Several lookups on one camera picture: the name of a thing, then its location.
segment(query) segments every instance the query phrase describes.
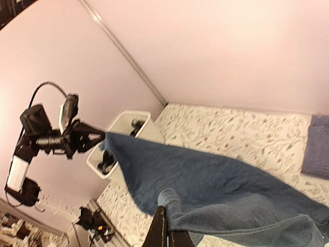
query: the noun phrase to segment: purple cloth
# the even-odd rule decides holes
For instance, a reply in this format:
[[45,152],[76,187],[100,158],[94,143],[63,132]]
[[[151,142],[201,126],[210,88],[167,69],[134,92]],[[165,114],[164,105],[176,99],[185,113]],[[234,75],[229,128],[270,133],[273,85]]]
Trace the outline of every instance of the purple cloth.
[[329,179],[329,116],[312,116],[302,174]]

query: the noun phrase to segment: metal frame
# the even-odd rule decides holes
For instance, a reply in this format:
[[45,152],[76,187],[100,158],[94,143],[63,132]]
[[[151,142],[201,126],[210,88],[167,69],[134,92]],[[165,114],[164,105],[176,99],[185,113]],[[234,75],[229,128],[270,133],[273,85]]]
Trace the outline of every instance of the metal frame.
[[106,22],[100,16],[100,14],[94,9],[94,7],[87,0],[79,0],[81,5],[87,10],[90,17],[100,26],[100,28],[105,32],[105,34],[109,37],[109,39],[113,42],[113,44],[118,48],[124,58],[128,61],[131,67],[137,72],[139,77],[143,80],[146,86],[151,90],[154,96],[159,100],[163,107],[167,105],[167,100],[163,97],[160,91],[156,88],[154,83],[150,80],[147,74],[143,71],[143,69],[139,66],[136,60],[132,57],[132,55],[128,52],[128,50],[122,45],[120,40],[114,35],[114,33],[110,30]]

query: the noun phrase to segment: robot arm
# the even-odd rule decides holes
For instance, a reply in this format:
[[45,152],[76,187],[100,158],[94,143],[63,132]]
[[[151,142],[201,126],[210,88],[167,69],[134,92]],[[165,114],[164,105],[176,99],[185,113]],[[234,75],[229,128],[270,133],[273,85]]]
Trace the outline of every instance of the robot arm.
[[26,206],[34,206],[38,201],[40,188],[27,178],[26,174],[33,157],[39,150],[49,154],[66,155],[72,159],[76,151],[84,153],[105,139],[105,133],[74,117],[78,113],[78,95],[67,95],[61,106],[59,129],[52,129],[41,104],[26,109],[20,119],[24,134],[16,145],[12,159],[6,193]]

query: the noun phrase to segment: denim fabric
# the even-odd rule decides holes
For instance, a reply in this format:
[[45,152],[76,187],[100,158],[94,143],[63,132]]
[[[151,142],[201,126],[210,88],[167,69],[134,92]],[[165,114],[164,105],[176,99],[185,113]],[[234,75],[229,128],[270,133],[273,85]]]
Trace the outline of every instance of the denim fabric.
[[167,206],[169,229],[245,246],[318,247],[328,242],[329,208],[260,169],[115,133],[106,134],[104,146],[118,160],[142,212],[153,215],[164,191],[159,201]]

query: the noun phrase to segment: blue towel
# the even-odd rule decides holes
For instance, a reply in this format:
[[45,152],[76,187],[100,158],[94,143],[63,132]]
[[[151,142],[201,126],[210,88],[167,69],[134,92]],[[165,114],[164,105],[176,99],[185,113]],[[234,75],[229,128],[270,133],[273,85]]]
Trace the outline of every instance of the blue towel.
[[302,174],[329,179],[329,116],[312,116]]
[[140,210],[153,215],[159,197],[169,229],[188,230],[195,243],[203,234],[244,246],[328,242],[329,208],[241,161],[115,133],[105,149]]

